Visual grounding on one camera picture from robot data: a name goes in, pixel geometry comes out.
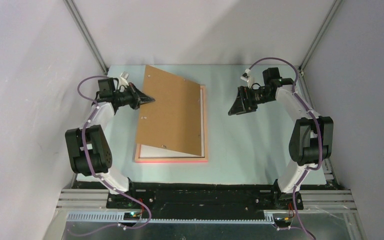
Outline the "brown backing board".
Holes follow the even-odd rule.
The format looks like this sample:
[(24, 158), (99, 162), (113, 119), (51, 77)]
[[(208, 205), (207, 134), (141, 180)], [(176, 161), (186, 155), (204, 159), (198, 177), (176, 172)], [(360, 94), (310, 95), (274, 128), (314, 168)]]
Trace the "brown backing board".
[(136, 144), (200, 156), (201, 85), (147, 65), (142, 92), (155, 102), (139, 109)]

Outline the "orange wooden picture frame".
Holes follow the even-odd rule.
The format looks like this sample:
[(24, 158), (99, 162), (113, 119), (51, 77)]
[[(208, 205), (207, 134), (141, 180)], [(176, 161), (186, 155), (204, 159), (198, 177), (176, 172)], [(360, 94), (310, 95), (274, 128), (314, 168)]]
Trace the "orange wooden picture frame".
[(199, 157), (144, 157), (144, 149), (163, 150), (162, 148), (136, 144), (134, 152), (135, 163), (165, 164), (165, 163), (207, 163), (209, 161), (209, 143), (208, 143), (208, 114), (207, 114), (207, 96), (206, 86), (200, 86), (201, 103), (201, 149), (203, 156)]

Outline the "building and sky photo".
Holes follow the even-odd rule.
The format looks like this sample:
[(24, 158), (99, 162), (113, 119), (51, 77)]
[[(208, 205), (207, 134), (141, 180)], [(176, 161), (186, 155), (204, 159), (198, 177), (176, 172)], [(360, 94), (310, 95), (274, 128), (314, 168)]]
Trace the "building and sky photo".
[(183, 153), (183, 152), (178, 152), (178, 151), (173, 151), (165, 148), (161, 148), (162, 150), (155, 150), (154, 148), (148, 148), (143, 150), (143, 156), (145, 158), (157, 158), (157, 157), (162, 157), (162, 158), (167, 158), (167, 157), (174, 157), (174, 158), (181, 158), (181, 157), (201, 157), (203, 156), (203, 151), (201, 150), (201, 155), (192, 155), (189, 153)]

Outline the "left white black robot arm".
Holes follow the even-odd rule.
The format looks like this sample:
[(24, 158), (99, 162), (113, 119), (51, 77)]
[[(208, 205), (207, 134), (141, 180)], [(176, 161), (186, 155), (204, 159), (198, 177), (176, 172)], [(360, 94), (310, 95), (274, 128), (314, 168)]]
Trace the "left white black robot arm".
[(126, 77), (90, 76), (81, 81), (96, 79), (98, 91), (91, 98), (78, 94), (91, 102), (91, 110), (82, 126), (65, 132), (65, 142), (69, 163), (75, 174), (92, 176), (103, 184), (111, 194), (120, 194), (118, 201), (125, 208), (133, 208), (138, 202), (138, 194), (130, 190), (131, 181), (127, 176), (113, 169), (113, 156), (105, 135), (108, 123), (121, 107), (138, 110), (141, 106), (153, 103), (155, 99), (140, 91)]

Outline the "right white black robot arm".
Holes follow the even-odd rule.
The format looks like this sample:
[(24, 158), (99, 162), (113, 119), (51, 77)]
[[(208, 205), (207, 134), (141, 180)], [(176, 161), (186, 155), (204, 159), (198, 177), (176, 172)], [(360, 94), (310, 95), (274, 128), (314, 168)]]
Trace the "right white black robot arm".
[(321, 168), (332, 154), (334, 121), (316, 112), (299, 95), (296, 82), (280, 76), (277, 67), (263, 71), (264, 84), (256, 83), (247, 68), (241, 76), (246, 86), (237, 89), (235, 101), (228, 115), (256, 112), (261, 104), (277, 101), (294, 121), (288, 144), (290, 162), (285, 173), (275, 180), (271, 190), (271, 204), (284, 209), (297, 197), (302, 182), (310, 171)]

